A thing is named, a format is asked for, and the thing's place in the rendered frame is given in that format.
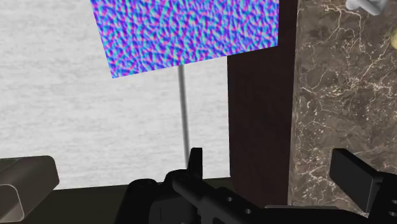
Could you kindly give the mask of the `pale grey object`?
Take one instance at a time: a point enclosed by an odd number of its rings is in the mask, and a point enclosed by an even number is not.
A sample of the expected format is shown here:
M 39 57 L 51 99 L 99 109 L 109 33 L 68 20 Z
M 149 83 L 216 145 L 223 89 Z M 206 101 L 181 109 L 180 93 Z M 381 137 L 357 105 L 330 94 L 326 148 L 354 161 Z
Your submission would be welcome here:
M 348 10 L 362 9 L 367 13 L 377 16 L 382 13 L 389 0 L 346 0 L 345 7 Z

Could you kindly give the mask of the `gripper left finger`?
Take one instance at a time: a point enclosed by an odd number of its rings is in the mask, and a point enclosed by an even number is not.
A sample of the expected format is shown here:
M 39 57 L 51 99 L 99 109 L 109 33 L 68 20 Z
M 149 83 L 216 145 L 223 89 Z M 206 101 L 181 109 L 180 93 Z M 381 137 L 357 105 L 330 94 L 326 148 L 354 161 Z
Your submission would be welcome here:
M 212 187 L 202 171 L 202 148 L 192 148 L 188 167 L 167 173 L 162 183 L 132 181 L 114 224 L 261 224 L 262 209 L 225 187 Z

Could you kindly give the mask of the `dark brown counter cabinet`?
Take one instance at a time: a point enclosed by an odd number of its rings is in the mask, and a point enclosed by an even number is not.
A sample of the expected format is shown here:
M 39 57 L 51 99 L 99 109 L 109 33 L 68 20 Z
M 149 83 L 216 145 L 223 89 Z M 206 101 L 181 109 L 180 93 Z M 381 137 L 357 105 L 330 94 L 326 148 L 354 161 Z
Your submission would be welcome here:
M 298 0 L 280 0 L 276 47 L 227 58 L 230 177 L 259 206 L 288 203 Z

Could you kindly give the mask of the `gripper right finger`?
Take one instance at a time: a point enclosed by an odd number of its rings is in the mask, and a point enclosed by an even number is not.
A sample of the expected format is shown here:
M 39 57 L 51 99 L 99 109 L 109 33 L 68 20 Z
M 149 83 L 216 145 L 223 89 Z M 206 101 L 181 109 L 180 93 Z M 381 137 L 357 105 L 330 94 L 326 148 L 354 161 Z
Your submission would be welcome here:
M 371 224 L 397 224 L 397 174 L 377 171 L 347 149 L 335 148 L 329 176 Z

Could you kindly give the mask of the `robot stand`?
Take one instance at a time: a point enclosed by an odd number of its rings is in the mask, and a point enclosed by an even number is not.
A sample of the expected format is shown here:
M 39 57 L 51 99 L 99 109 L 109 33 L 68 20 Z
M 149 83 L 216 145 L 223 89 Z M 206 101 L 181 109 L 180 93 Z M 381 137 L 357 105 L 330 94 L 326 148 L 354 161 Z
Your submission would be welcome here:
M 278 44 L 279 0 L 90 0 L 113 78 Z

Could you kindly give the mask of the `grey-brown rounded box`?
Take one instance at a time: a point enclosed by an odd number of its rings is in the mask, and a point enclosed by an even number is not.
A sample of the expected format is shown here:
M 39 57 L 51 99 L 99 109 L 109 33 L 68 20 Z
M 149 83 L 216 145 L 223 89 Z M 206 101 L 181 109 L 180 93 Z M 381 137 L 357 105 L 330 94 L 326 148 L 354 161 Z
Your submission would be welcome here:
M 24 220 L 59 183 L 49 155 L 0 158 L 0 224 Z

